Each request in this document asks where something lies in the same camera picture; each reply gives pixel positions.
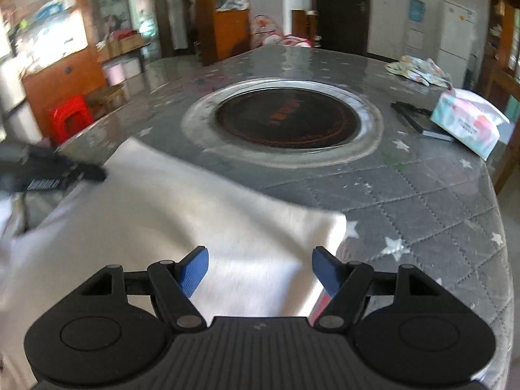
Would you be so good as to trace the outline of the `wooden display cabinet right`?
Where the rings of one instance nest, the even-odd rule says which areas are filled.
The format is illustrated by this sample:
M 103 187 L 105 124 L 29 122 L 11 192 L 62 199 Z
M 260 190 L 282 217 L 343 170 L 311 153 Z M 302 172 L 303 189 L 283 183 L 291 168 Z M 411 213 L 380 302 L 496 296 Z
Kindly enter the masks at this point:
M 519 0 L 490 0 L 484 55 L 476 91 L 488 96 L 501 111 L 509 102 L 507 91 L 490 84 L 494 71 L 519 81 Z

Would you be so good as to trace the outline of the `white refrigerator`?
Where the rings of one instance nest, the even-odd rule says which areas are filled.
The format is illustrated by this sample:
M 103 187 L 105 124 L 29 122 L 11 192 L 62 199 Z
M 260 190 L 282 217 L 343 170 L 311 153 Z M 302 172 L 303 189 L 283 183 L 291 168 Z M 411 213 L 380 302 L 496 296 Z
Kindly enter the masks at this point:
M 439 3 L 435 63 L 461 88 L 475 38 L 476 13 L 462 5 Z

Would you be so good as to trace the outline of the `wooden shelf cabinet left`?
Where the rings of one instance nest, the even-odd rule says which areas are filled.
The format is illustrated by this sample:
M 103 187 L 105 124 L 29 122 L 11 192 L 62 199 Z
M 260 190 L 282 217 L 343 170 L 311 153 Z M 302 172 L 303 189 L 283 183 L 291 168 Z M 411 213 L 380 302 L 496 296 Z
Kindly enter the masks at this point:
M 196 0 L 197 40 L 204 66 L 250 50 L 249 8 L 217 10 L 217 0 Z

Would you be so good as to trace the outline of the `dark wooden door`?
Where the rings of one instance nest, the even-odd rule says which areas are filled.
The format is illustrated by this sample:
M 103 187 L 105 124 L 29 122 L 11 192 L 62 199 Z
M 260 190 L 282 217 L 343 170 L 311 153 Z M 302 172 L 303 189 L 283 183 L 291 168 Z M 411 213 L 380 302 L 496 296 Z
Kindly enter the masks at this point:
M 313 5 L 322 48 L 365 56 L 370 0 L 313 0 Z

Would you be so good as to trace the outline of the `tissue pack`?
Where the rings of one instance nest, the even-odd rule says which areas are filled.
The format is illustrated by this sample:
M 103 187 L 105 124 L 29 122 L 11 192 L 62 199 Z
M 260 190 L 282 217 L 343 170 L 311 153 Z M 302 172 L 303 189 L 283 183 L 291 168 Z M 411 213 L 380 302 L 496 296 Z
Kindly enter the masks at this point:
M 430 120 L 487 161 L 509 119 L 476 93 L 452 89 L 439 97 Z

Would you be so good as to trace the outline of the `cream white cloth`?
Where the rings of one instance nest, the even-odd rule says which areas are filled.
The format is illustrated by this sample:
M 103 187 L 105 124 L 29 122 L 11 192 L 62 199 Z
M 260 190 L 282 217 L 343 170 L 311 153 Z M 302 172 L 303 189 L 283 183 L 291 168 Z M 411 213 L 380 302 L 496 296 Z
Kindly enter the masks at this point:
M 206 247 L 193 295 L 205 319 L 307 316 L 319 289 L 315 247 L 336 252 L 343 214 L 271 198 L 126 140 L 101 183 L 79 183 L 34 229 L 1 199 L 1 386 L 35 383 L 23 340 L 37 318 L 109 264 L 143 270 Z

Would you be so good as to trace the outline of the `black notebook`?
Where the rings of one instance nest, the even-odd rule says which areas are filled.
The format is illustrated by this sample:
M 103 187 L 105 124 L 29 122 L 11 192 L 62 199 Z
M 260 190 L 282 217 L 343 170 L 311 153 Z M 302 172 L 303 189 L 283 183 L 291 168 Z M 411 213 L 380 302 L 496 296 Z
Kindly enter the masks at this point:
M 454 137 L 434 124 L 430 117 L 433 114 L 426 108 L 417 108 L 414 105 L 395 101 L 390 104 L 394 111 L 405 119 L 405 121 L 419 134 L 424 137 L 434 138 L 446 142 L 453 142 Z

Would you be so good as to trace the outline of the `crumpled patterned cloth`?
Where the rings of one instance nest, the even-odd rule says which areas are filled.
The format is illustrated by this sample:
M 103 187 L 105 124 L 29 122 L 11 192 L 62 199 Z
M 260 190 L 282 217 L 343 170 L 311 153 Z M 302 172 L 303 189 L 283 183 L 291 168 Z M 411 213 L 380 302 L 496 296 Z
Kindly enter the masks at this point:
M 396 62 L 386 64 L 387 72 L 424 86 L 437 86 L 443 89 L 452 87 L 451 77 L 431 58 L 427 60 L 412 56 L 402 56 Z

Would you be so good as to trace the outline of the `red white play tent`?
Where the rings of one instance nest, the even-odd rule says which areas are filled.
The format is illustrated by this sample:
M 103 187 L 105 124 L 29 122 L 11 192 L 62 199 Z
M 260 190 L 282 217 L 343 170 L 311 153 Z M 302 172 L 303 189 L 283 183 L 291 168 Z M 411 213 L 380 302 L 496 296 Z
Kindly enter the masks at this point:
M 250 23 L 250 47 L 267 45 L 311 48 L 311 41 L 292 34 L 283 34 L 283 29 L 269 16 L 256 15 Z

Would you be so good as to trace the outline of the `red plastic stool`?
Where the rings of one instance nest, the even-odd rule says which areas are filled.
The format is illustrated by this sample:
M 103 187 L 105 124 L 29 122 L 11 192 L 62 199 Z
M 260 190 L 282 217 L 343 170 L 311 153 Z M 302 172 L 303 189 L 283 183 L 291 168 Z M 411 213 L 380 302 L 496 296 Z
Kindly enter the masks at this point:
M 83 96 L 74 96 L 55 108 L 50 115 L 52 140 L 63 144 L 94 123 L 93 114 Z

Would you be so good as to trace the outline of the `water dispenser with blue bottle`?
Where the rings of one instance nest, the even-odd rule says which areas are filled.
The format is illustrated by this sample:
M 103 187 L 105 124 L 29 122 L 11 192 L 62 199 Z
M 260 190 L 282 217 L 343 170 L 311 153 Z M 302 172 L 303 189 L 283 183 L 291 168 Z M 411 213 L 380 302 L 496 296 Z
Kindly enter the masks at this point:
M 411 57 L 423 57 L 423 21 L 426 5 L 421 0 L 409 0 L 405 28 L 405 54 Z

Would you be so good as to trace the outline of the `round black induction cooktop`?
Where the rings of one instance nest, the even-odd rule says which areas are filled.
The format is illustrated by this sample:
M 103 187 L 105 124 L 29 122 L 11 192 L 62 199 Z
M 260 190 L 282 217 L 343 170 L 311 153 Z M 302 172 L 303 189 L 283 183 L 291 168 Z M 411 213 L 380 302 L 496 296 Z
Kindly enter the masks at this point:
M 383 140 L 383 121 L 373 104 L 334 85 L 261 78 L 199 99 L 182 118 L 182 132 L 228 159 L 319 168 L 372 154 Z

